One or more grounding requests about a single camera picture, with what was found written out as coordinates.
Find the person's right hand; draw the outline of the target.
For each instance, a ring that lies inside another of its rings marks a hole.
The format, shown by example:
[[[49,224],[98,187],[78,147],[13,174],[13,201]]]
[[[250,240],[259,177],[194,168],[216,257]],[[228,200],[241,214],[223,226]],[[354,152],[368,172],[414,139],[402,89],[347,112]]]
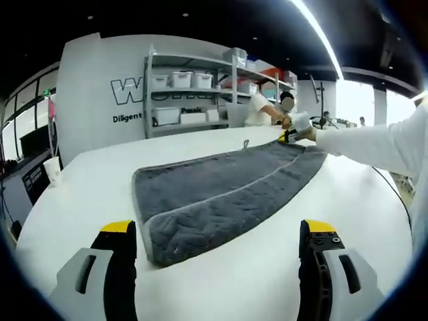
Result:
[[[297,132],[296,140],[310,140],[316,142],[317,129],[314,127],[307,128],[301,132]]]

